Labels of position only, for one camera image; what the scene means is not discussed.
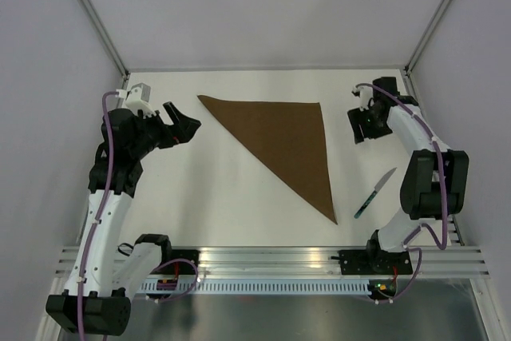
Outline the knife with teal handle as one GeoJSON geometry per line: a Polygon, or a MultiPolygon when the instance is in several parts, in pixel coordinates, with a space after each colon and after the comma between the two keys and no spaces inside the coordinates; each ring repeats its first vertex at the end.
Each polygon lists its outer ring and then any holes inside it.
{"type": "Polygon", "coordinates": [[[354,214],[354,218],[358,219],[364,211],[367,209],[367,207],[370,205],[370,203],[373,201],[373,199],[378,195],[378,193],[381,191],[383,186],[388,182],[388,180],[394,175],[397,168],[394,167],[388,172],[386,172],[381,179],[376,183],[376,185],[373,188],[373,191],[371,194],[366,198],[366,200],[363,202],[362,206],[357,210],[357,212],[354,214]]]}

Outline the brown cloth napkin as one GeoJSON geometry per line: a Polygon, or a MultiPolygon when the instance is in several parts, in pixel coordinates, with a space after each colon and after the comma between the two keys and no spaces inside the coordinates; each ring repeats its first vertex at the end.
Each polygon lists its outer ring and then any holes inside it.
{"type": "Polygon", "coordinates": [[[285,185],[337,224],[318,102],[197,97],[211,115],[285,185]]]}

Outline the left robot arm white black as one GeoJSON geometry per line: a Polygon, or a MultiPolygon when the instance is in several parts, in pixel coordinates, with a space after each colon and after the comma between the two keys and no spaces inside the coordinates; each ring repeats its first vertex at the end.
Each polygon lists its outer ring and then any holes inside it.
{"type": "Polygon", "coordinates": [[[114,267],[121,227],[143,173],[142,160],[154,149],[190,142],[201,123],[167,102],[164,110],[112,109],[103,116],[103,142],[89,173],[87,220],[75,264],[59,294],[49,295],[47,314],[64,331],[85,339],[122,335],[134,296],[152,273],[165,274],[181,262],[165,234],[144,233],[119,269],[114,267]]]}

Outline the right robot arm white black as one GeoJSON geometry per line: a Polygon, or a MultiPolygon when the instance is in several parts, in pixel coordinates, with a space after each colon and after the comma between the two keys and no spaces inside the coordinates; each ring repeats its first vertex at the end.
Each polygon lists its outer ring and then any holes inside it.
{"type": "Polygon", "coordinates": [[[394,77],[352,89],[359,106],[348,111],[355,143],[395,134],[410,156],[399,190],[400,207],[373,232],[363,250],[339,252],[342,274],[410,275],[410,244],[427,230],[440,250],[448,246],[448,219],[464,205],[468,154],[445,144],[426,123],[418,102],[402,95],[394,77]]]}

